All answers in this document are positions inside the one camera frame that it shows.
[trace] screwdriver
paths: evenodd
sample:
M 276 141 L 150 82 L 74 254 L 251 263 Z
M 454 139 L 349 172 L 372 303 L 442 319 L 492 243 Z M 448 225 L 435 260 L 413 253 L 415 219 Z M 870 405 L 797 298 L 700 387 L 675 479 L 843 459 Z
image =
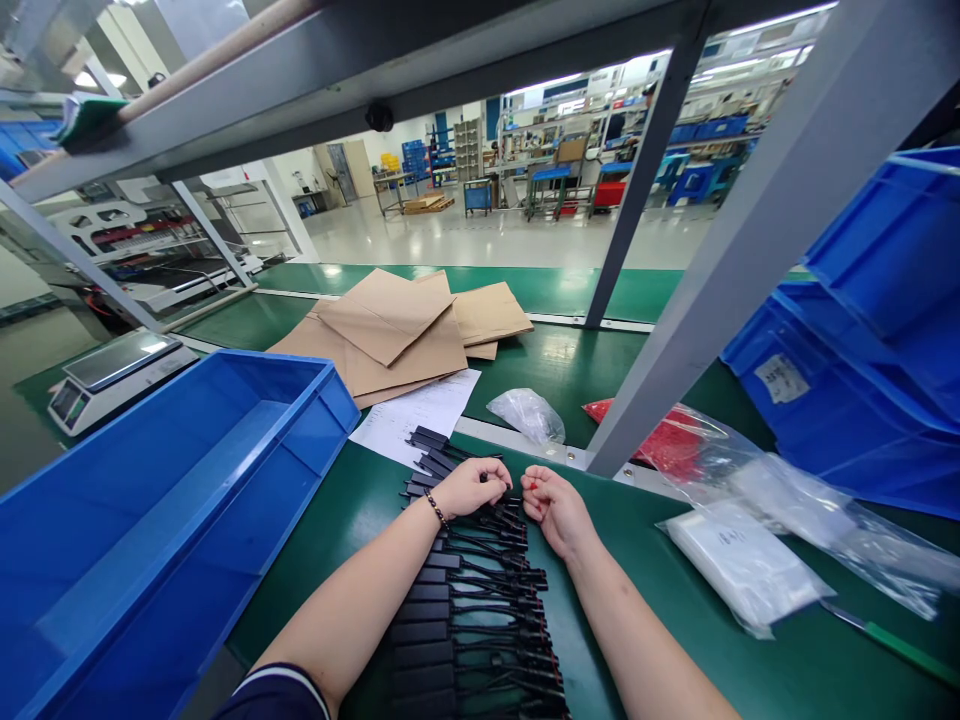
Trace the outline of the screwdriver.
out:
M 887 632 L 876 623 L 861 620 L 856 615 L 852 615 L 845 610 L 841 610 L 837 606 L 831 605 L 825 600 L 821 600 L 820 604 L 823 606 L 824 610 L 836 615 L 844 622 L 853 625 L 864 635 L 873 638 L 875 642 L 892 651 L 894 654 L 899 655 L 907 662 L 912 663 L 927 674 L 932 675 L 946 685 L 949 685 L 954 690 L 960 690 L 960 673 L 953 668 L 944 665 L 936 658 L 932 658 L 927 655 L 925 652 L 923 652 L 923 650 L 915 648 L 913 645 L 901 640 L 896 635 Z

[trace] sleeve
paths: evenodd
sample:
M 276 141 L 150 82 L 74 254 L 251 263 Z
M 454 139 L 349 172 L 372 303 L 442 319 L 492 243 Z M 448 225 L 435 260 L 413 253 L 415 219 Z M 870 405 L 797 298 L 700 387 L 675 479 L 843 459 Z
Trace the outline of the sleeve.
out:
M 330 711 L 310 677 L 296 665 L 275 663 L 252 672 L 213 720 L 330 720 Z

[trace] forearm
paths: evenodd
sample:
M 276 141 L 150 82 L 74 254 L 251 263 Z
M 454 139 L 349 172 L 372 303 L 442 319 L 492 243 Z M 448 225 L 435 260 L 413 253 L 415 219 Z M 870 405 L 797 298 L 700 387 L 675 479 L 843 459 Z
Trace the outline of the forearm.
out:
M 420 498 L 314 591 L 254 667 L 298 665 L 331 709 L 339 707 L 409 592 L 439 529 L 433 509 Z
M 599 538 L 567 568 L 631 720 L 739 717 Z

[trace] white label on bin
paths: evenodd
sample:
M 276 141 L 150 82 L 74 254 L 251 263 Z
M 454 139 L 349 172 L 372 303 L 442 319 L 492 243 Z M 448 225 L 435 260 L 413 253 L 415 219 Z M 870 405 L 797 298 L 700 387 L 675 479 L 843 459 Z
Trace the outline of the white label on bin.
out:
M 807 381 L 790 362 L 790 358 L 783 355 L 774 355 L 754 370 L 754 373 L 767 386 L 770 399 L 774 403 L 793 402 L 810 390 Z

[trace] plastic bag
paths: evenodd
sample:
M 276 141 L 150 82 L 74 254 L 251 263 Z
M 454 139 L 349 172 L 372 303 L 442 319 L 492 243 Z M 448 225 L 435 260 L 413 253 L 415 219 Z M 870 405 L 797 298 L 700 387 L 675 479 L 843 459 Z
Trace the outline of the plastic bag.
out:
M 612 404 L 613 398 L 609 400 L 597 400 L 596 402 L 587 403 L 583 406 L 583 409 L 587 415 L 598 423 L 601 423 L 607 416 L 607 412 L 610 410 Z M 648 437 L 643 445 L 633 454 L 633 459 L 655 464 L 652 458 L 658 454 L 664 452 L 683 454 L 687 457 L 685 462 L 687 462 L 690 469 L 692 469 L 695 466 L 696 448 L 699 445 L 698 438 L 666 422 L 666 420 L 670 419 L 682 421 L 683 417 L 683 413 L 677 410 L 671 410 L 667 414 L 667 417 L 660 421 L 660 424 L 657 425 L 650 434 L 650 437 Z M 675 466 L 674 470 L 679 472 L 679 465 Z
M 567 439 L 563 420 L 550 403 L 530 388 L 507 390 L 487 403 L 487 410 L 515 427 L 549 455 L 559 452 Z
M 771 626 L 835 595 L 783 542 L 736 501 L 693 510 L 658 527 L 670 536 L 743 628 L 772 640 Z
M 867 510 L 845 493 L 767 455 L 737 431 L 683 405 L 664 423 L 697 438 L 651 457 L 695 506 L 735 498 L 772 530 L 818 547 L 926 620 L 944 590 L 960 591 L 960 558 Z

